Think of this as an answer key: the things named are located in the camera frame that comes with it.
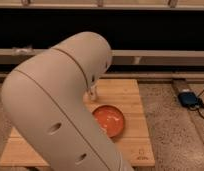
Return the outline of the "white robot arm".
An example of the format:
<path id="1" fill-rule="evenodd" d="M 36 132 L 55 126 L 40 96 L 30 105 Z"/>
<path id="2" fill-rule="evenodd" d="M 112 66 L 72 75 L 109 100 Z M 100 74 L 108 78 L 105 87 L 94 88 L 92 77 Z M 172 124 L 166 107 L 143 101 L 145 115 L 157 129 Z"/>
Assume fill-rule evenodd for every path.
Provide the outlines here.
<path id="1" fill-rule="evenodd" d="M 8 117 L 54 171 L 133 171 L 83 103 L 111 62 L 105 38 L 81 32 L 6 77 L 1 100 Z"/>

